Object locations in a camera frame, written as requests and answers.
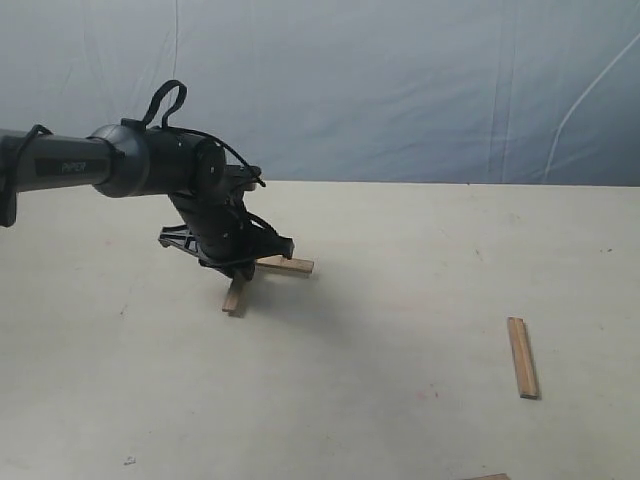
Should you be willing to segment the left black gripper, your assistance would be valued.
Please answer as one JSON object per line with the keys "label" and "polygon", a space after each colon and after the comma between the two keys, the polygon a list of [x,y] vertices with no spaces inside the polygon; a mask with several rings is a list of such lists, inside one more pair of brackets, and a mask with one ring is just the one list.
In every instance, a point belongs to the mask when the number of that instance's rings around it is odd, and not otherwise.
{"label": "left black gripper", "polygon": [[290,259],[294,241],[279,235],[268,222],[247,210],[246,192],[230,192],[220,203],[211,203],[193,193],[171,194],[169,200],[184,223],[162,228],[160,245],[187,253],[202,267],[227,274],[232,280],[251,281],[258,259]]}

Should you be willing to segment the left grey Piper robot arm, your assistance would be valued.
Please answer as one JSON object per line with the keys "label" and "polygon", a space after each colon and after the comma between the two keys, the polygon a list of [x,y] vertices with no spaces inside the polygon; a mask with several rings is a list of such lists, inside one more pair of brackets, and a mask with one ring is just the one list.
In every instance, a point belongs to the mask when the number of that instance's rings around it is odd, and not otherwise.
{"label": "left grey Piper robot arm", "polygon": [[221,139],[191,129],[123,120],[87,138],[53,134],[42,125],[1,133],[1,224],[15,224],[21,192],[91,185],[109,198],[165,195],[182,224],[158,241],[205,268],[251,280],[257,260],[290,259],[294,242],[247,210],[244,194],[262,184],[261,170]]}

